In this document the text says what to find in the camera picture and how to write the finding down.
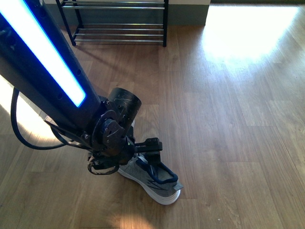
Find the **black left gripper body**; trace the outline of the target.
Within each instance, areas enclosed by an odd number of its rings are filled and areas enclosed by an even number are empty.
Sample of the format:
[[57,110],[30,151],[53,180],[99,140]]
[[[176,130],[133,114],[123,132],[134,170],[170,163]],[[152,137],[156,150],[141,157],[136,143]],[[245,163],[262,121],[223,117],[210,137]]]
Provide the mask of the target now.
[[92,149],[87,169],[94,175],[110,175],[126,165],[135,153],[133,120],[113,110],[98,119],[91,136]]

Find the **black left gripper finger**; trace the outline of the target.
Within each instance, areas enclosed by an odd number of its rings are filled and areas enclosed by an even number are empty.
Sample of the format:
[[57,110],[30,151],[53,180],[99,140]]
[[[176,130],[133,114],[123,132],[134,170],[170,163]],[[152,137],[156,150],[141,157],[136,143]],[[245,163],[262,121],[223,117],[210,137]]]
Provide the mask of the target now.
[[135,153],[143,155],[149,165],[161,163],[160,152],[162,150],[163,144],[157,137],[147,138],[144,142],[135,144]]

